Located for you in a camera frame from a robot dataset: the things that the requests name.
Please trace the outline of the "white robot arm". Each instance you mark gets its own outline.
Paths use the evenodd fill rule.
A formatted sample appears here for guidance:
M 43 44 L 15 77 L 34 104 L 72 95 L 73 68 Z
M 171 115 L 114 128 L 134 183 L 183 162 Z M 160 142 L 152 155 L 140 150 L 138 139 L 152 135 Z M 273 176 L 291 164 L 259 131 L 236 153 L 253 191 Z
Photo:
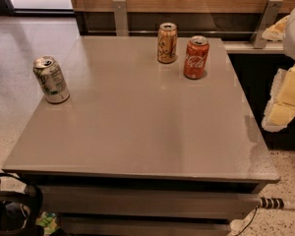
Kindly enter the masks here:
M 263 38 L 281 40 L 284 54 L 295 60 L 295 8 L 288 16 L 266 29 Z M 262 127 L 268 132 L 279 132 L 295 117 L 295 64 L 288 70 L 277 70 L 269 95 Z

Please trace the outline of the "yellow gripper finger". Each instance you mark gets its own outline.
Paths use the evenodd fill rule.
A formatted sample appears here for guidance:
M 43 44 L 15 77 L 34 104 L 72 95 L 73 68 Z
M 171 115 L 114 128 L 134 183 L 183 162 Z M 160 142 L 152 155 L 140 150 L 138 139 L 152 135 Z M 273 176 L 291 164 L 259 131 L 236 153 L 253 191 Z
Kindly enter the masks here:
M 283 34 L 285 31 L 288 18 L 289 16 L 285 16 L 284 18 L 276 22 L 274 25 L 267 28 L 263 32 L 262 38 L 271 41 L 281 41 L 283 39 Z
M 295 66 L 289 70 L 279 69 L 270 89 L 262 127 L 268 132 L 285 129 L 295 118 Z

